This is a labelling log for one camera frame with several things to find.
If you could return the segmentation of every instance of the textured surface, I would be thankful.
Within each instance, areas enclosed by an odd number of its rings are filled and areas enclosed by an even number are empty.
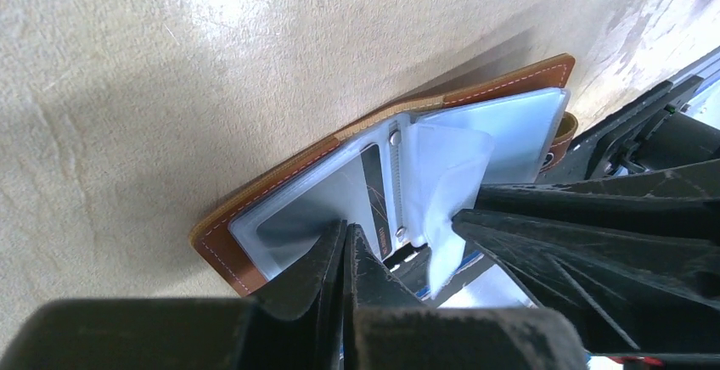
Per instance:
[[[62,296],[231,295],[186,237],[220,197],[466,62],[572,53],[587,127],[720,44],[720,0],[0,7],[0,346]]]

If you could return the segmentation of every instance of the leather cover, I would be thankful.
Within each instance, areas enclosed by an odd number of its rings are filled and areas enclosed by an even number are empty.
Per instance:
[[[348,138],[392,115],[410,110],[447,109],[547,87],[564,87],[574,64],[575,59],[572,56],[561,54],[473,87],[391,102],[320,140],[240,188],[231,199],[195,226],[190,233],[190,243],[238,294],[245,296],[260,288],[267,280],[235,241],[228,230],[228,224],[255,202],[281,188],[285,182],[321,160]],[[550,162],[552,165],[562,159],[572,138],[572,135],[569,138],[566,136],[569,130],[563,129],[564,123],[565,118],[560,126],[563,133],[561,137],[556,136],[550,149],[553,153],[553,161]]]

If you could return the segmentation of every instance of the metal screw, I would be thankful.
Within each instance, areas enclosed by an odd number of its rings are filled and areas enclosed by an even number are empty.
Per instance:
[[[393,131],[390,134],[390,145],[392,145],[393,147],[398,145],[401,141],[400,138],[400,132],[398,130]]]

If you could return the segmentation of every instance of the white plastic flap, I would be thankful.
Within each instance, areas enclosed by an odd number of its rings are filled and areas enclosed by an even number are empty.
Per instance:
[[[440,289],[463,259],[465,241],[451,219],[475,203],[493,149],[486,132],[420,121],[403,140],[401,183],[406,235],[413,245],[427,242],[430,296]]]

